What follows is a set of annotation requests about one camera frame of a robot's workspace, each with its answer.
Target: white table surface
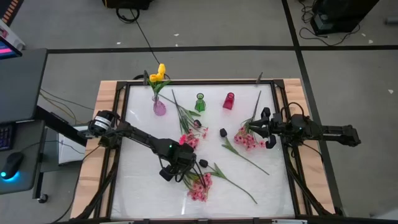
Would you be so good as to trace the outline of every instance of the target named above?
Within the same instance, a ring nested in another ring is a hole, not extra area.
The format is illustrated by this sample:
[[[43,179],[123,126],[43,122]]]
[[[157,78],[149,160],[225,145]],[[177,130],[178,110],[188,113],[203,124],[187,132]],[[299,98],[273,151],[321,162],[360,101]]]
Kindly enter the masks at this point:
[[[247,190],[258,202],[229,182],[212,177],[213,185],[207,202],[193,201],[187,196],[188,189],[174,180],[167,182],[159,175],[160,164],[152,151],[130,139],[123,139],[119,171],[116,181],[111,218],[247,218],[247,217],[293,217],[294,209],[287,180],[280,139],[273,149],[257,148],[246,152],[233,143],[233,136],[241,122],[252,116],[257,96],[261,97],[256,119],[263,107],[275,113],[270,85],[178,85],[166,86],[160,94],[172,99],[174,90],[178,103],[194,110],[197,93],[204,94],[206,111],[198,119],[209,131],[195,153],[199,159],[214,162],[231,181]],[[232,110],[222,108],[228,92],[235,94]],[[157,137],[176,141],[181,136],[177,109],[165,99],[164,116],[153,112],[153,92],[149,86],[130,88],[126,121]],[[225,128],[233,146],[240,154],[255,162],[266,175],[244,159],[221,147],[224,140],[219,130]]]

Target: computer mouse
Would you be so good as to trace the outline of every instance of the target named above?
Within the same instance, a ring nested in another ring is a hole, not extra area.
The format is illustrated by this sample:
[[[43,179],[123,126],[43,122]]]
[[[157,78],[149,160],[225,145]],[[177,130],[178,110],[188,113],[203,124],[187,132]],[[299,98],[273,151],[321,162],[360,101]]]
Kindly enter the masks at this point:
[[[13,177],[17,173],[23,159],[24,159],[23,153],[21,152],[11,153],[7,157],[6,164],[1,169],[0,172],[1,178],[7,180]]]

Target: green vase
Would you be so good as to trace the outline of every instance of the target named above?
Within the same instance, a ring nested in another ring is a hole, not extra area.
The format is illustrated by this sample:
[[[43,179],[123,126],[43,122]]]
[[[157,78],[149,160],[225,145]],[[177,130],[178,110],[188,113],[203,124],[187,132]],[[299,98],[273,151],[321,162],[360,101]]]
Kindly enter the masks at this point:
[[[203,98],[204,98],[205,96],[202,94],[202,93],[198,93],[197,94],[197,103],[196,103],[196,105],[195,105],[195,110],[197,110],[197,111],[199,111],[199,112],[201,112],[201,111],[204,111],[205,110],[205,108],[206,108],[206,103],[205,103],[205,101],[203,100]]]

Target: red vase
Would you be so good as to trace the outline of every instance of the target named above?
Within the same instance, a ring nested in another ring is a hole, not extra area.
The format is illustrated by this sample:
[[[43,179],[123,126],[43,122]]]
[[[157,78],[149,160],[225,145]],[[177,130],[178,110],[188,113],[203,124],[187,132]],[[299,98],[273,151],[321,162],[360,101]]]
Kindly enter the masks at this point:
[[[226,95],[223,108],[231,110],[232,107],[234,106],[234,101],[235,101],[235,94],[234,93],[228,93]]]

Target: white tape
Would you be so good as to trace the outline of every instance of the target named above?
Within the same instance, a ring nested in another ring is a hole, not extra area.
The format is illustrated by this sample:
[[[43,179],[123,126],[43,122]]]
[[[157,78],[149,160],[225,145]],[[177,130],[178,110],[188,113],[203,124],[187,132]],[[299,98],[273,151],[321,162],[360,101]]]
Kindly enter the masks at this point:
[[[102,117],[100,117],[100,116],[95,116],[94,119],[97,120],[97,121],[101,121],[102,123],[105,123],[105,124],[107,124],[107,125],[111,125],[111,122],[110,122],[109,120],[107,120],[107,119],[105,119],[105,118],[102,118]]]
[[[105,130],[108,130],[108,128],[109,128],[109,126],[107,126],[106,124],[98,122],[98,121],[95,121],[94,125],[97,125]]]

